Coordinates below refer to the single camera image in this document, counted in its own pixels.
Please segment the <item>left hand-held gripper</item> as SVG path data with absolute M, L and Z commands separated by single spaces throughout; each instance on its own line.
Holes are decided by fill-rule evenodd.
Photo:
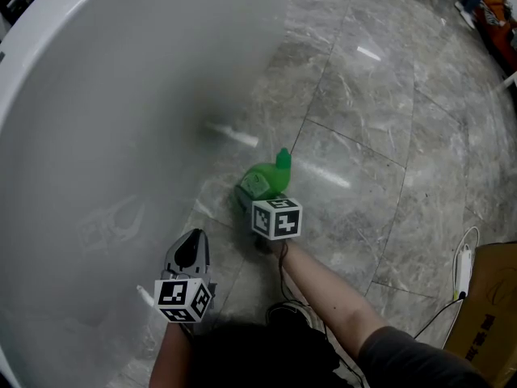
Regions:
M 208 236 L 193 229 L 167 251 L 161 276 L 154 282 L 153 305 L 170 323 L 200 323 L 213 308 L 216 287 L 210 275 Z

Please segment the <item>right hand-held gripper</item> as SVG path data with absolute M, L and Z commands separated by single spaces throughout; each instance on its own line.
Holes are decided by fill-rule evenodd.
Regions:
M 235 186 L 234 194 L 243 215 L 250 218 L 254 245 L 259 251 L 270 253 L 273 242 L 301 236 L 303 207 L 297 200 L 284 196 L 252 200 L 240 185 Z

